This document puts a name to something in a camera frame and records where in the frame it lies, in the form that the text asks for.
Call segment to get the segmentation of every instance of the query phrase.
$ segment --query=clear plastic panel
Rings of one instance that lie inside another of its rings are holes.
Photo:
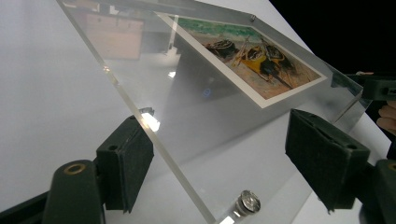
[[[247,13],[176,0],[59,3],[207,223],[244,189],[262,201],[246,223],[291,223],[311,189],[285,154],[289,111],[347,132],[370,104]]]

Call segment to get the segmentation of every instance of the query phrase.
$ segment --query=photograph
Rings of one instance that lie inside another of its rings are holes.
[[[211,54],[210,62],[215,57],[212,63],[262,108],[326,79],[254,27],[183,17],[165,21],[176,23],[177,33],[204,56]]]

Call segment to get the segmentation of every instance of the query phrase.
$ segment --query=white surface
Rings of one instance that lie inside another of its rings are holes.
[[[210,3],[255,14],[306,47],[268,1]],[[3,211],[48,190],[53,172],[62,164],[92,160],[97,147],[131,112],[55,1],[2,1],[0,49]],[[376,158],[389,146],[367,116],[352,135],[378,151]],[[157,156],[152,164],[132,215],[107,212],[107,221],[204,223],[162,159]],[[356,209],[329,217],[315,199],[311,195],[294,223],[359,223]]]

